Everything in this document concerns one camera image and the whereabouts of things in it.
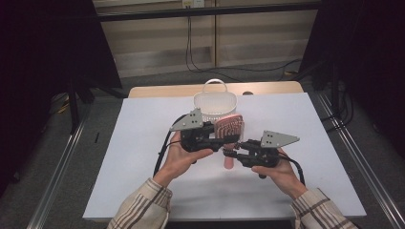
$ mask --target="person's left hand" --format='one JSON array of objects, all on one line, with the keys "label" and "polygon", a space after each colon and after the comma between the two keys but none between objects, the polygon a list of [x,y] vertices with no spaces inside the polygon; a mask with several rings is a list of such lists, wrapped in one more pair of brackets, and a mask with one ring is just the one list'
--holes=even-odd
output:
[{"label": "person's left hand", "polygon": [[210,149],[188,153],[178,142],[180,140],[180,132],[175,132],[170,139],[166,161],[153,177],[153,180],[161,186],[167,187],[174,178],[184,174],[194,161],[210,156],[213,153]]}]

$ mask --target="basket handle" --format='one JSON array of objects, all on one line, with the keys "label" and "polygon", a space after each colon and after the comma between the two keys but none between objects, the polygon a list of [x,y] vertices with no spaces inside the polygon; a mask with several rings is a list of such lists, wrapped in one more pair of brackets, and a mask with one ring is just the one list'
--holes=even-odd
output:
[{"label": "basket handle", "polygon": [[209,83],[212,83],[212,82],[222,83],[225,86],[225,91],[227,92],[226,84],[221,79],[214,78],[214,79],[210,79],[210,80],[206,81],[206,83],[203,85],[203,87],[202,87],[202,92],[203,93],[205,93],[205,86],[207,84],[209,84]]}]

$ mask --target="striped shirt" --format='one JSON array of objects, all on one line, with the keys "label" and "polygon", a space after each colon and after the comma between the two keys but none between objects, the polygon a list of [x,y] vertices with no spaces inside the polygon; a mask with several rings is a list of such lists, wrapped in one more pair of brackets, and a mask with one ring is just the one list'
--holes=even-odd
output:
[{"label": "striped shirt", "polygon": [[[108,229],[164,228],[170,213],[172,192],[149,178],[125,199]],[[342,216],[319,189],[309,190],[294,200],[295,228],[356,228]]]}]

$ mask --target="power outlet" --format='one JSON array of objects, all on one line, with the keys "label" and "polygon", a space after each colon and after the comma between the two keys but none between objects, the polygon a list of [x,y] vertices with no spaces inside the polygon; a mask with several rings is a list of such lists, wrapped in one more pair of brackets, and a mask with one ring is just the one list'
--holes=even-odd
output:
[{"label": "power outlet", "polygon": [[193,8],[204,8],[205,2],[204,0],[194,0]]},{"label": "power outlet", "polygon": [[193,0],[182,0],[182,7],[184,9],[193,8]]}]

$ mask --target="white basket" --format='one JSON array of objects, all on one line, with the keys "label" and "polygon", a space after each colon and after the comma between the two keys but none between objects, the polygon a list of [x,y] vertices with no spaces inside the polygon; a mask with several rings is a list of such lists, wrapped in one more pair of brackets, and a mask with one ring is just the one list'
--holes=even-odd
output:
[{"label": "white basket", "polygon": [[[212,82],[222,83],[224,92],[206,92],[205,86]],[[220,117],[234,114],[236,111],[237,97],[227,90],[226,85],[220,79],[210,79],[202,87],[202,92],[194,95],[194,106],[202,111],[202,120],[211,121]]]}]

